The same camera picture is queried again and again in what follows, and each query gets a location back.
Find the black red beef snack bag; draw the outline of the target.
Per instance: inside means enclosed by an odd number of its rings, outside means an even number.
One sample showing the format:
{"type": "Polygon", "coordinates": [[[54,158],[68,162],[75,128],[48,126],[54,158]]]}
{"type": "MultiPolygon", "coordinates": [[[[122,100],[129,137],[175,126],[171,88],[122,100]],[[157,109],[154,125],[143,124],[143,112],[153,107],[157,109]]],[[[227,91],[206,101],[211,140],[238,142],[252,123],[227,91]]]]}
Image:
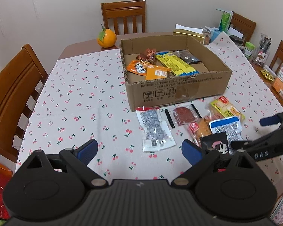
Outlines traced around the black red beef snack bag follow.
{"type": "Polygon", "coordinates": [[[200,138],[204,150],[217,150],[221,154],[229,154],[228,138],[226,132],[211,134],[200,138]]]}

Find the blue white snack bag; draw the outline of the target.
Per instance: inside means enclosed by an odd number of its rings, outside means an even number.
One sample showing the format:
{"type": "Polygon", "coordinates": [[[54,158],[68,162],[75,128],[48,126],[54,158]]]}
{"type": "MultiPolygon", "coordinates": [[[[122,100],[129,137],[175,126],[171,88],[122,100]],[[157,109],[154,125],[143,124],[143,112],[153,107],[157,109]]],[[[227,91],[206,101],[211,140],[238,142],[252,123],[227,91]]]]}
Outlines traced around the blue white snack bag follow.
{"type": "Polygon", "coordinates": [[[226,132],[228,139],[229,153],[234,154],[235,150],[231,148],[232,141],[242,140],[242,125],[240,119],[236,116],[213,120],[209,123],[213,134],[226,132]]]}

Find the meat floss cake packet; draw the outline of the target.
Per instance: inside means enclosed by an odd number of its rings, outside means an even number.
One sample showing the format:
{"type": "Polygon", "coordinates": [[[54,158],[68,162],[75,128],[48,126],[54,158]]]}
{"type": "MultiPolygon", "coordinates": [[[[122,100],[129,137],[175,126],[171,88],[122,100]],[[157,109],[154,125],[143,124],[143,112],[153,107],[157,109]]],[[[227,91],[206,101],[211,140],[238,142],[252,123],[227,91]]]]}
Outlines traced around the meat floss cake packet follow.
{"type": "Polygon", "coordinates": [[[195,120],[187,125],[188,132],[192,136],[193,143],[201,147],[200,138],[206,137],[212,134],[209,123],[213,120],[217,120],[218,117],[214,114],[208,114],[199,120],[195,120]]]}

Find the red meat slice packet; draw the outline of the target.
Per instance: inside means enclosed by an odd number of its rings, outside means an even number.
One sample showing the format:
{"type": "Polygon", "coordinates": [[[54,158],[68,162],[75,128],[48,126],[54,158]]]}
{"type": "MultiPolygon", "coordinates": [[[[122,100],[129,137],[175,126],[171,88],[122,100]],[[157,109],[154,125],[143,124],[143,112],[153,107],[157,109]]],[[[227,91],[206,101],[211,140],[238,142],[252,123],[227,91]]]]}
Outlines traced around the red meat slice packet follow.
{"type": "Polygon", "coordinates": [[[170,127],[173,129],[198,121],[202,117],[193,104],[166,108],[165,115],[170,127]]]}

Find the green toasted bun slice pack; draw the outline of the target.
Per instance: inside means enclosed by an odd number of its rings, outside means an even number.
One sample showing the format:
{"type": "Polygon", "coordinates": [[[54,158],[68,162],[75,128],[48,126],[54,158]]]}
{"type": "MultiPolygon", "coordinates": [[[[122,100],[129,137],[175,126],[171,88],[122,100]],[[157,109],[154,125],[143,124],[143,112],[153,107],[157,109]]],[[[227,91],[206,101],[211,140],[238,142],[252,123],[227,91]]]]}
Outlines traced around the green toasted bun slice pack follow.
{"type": "Polygon", "coordinates": [[[245,116],[242,112],[240,112],[225,96],[214,99],[209,103],[209,108],[218,119],[238,117],[240,121],[245,120],[245,116]]]}

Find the clear grey snack packet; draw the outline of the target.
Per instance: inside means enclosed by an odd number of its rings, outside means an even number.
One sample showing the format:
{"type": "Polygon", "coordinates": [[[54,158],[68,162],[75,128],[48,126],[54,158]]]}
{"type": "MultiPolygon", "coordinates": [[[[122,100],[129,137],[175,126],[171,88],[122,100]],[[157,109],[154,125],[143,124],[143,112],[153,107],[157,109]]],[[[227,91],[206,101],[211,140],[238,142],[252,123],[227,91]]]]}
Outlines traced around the clear grey snack packet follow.
{"type": "Polygon", "coordinates": [[[161,117],[159,108],[138,107],[135,112],[145,132],[142,138],[143,152],[157,152],[176,145],[167,122],[161,117]]]}

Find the long yellow blue snack pack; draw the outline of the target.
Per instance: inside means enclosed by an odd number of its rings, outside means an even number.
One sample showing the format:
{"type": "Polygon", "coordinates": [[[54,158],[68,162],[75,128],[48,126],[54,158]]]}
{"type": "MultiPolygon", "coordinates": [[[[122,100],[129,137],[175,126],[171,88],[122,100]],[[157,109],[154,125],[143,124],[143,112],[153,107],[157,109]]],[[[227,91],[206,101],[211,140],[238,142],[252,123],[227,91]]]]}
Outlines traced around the long yellow blue snack pack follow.
{"type": "Polygon", "coordinates": [[[172,52],[160,52],[156,54],[156,59],[165,67],[171,69],[175,76],[193,76],[199,73],[194,67],[185,63],[172,52]]]}

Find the orange snack packet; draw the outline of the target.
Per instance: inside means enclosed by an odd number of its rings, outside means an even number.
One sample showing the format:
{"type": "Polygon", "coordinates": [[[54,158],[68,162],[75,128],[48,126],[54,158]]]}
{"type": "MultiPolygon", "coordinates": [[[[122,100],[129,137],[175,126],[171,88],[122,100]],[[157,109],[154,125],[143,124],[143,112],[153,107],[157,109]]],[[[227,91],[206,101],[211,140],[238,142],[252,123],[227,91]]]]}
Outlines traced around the orange snack packet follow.
{"type": "Polygon", "coordinates": [[[168,77],[169,71],[165,67],[147,68],[146,80],[165,79],[168,77]]]}

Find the dark clear snack packet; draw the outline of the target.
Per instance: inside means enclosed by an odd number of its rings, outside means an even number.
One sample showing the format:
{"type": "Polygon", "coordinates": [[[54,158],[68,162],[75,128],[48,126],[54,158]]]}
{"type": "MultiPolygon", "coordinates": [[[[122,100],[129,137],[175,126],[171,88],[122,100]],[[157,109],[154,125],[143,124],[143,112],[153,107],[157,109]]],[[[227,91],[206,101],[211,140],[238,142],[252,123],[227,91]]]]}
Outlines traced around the dark clear snack packet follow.
{"type": "Polygon", "coordinates": [[[191,54],[188,50],[176,50],[173,51],[173,54],[185,61],[187,64],[200,63],[201,61],[191,54]]]}

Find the brown orange snack bag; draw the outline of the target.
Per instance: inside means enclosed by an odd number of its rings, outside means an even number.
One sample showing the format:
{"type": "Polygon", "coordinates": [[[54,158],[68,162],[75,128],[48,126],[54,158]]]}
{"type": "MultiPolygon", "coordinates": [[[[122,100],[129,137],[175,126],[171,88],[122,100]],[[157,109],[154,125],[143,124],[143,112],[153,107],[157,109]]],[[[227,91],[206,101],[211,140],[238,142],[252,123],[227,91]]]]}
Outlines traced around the brown orange snack bag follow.
{"type": "Polygon", "coordinates": [[[135,60],[129,63],[126,70],[139,76],[146,76],[147,69],[154,65],[155,56],[156,49],[147,48],[144,52],[140,53],[135,60]]]}

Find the clear jar with pens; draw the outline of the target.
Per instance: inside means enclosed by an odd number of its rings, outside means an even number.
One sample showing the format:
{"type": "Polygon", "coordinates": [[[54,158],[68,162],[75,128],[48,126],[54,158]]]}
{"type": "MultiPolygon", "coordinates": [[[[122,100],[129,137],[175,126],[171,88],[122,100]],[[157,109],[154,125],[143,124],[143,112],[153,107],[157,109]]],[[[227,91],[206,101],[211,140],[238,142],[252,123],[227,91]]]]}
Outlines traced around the clear jar with pens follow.
{"type": "Polygon", "coordinates": [[[252,63],[263,67],[269,56],[270,46],[271,38],[266,34],[261,34],[259,45],[255,48],[251,57],[252,63]]]}

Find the open cardboard box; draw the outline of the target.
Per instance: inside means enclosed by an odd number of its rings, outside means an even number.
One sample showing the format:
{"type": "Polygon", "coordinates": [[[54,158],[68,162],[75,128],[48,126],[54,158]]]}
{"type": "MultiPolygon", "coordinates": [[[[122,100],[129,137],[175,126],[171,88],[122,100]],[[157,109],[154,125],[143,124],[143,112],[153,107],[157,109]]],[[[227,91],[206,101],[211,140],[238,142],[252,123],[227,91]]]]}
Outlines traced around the open cardboard box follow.
{"type": "Polygon", "coordinates": [[[194,99],[221,95],[232,71],[205,45],[191,36],[156,35],[120,41],[124,81],[131,111],[138,107],[160,107],[194,99]],[[165,55],[187,50],[200,60],[194,70],[169,72],[166,78],[148,80],[127,70],[128,65],[146,50],[156,50],[154,64],[165,66],[165,55]]]}

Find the left wooden chair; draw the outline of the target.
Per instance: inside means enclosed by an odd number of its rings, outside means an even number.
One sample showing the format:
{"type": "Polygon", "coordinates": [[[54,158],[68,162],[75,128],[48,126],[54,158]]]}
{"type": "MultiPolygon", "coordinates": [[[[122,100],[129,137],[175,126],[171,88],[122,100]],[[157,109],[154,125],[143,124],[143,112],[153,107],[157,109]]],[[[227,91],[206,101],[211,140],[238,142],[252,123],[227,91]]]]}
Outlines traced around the left wooden chair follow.
{"type": "Polygon", "coordinates": [[[30,118],[32,110],[26,106],[30,97],[37,101],[36,87],[45,84],[48,74],[29,44],[7,64],[0,73],[0,155],[17,162],[19,151],[13,147],[14,137],[24,138],[18,126],[21,115],[30,118]]]}

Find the green white carton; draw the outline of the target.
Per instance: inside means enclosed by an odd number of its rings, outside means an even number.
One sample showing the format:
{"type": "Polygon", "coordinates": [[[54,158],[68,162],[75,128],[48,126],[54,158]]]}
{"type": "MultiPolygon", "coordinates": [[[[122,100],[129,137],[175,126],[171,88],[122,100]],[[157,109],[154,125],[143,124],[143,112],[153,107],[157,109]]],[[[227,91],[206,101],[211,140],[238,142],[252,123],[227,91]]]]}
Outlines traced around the green white carton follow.
{"type": "Polygon", "coordinates": [[[229,26],[231,25],[231,19],[233,17],[233,11],[226,11],[223,9],[217,9],[217,11],[222,12],[220,23],[219,23],[219,31],[221,32],[228,32],[229,26]]]}

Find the far wooden chair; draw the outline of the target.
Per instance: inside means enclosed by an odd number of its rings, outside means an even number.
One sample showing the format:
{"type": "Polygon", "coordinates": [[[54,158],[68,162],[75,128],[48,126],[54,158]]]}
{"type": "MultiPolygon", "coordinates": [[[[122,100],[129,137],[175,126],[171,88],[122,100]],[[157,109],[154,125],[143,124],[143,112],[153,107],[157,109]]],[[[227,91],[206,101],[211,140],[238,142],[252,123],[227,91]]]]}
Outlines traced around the far wooden chair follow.
{"type": "Polygon", "coordinates": [[[132,18],[133,33],[137,33],[137,18],[141,17],[142,33],[146,32],[146,0],[101,3],[104,29],[109,28],[109,20],[113,20],[114,33],[119,35],[118,20],[123,20],[124,34],[129,34],[128,18],[132,18]]]}

